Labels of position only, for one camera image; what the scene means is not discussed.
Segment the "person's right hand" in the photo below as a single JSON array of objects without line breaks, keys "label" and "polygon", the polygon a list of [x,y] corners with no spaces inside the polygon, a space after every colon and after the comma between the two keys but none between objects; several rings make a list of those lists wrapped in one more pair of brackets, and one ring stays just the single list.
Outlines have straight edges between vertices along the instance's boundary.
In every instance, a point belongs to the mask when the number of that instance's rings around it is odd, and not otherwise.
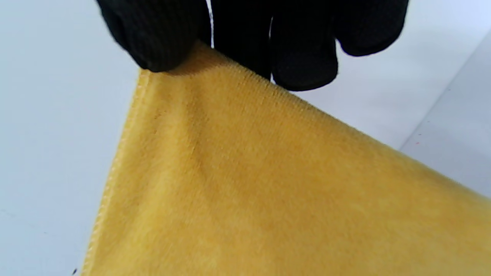
[{"label": "person's right hand", "polygon": [[336,43],[379,53],[403,30],[407,0],[99,0],[116,42],[140,68],[177,68],[197,40],[289,91],[338,75]]}]

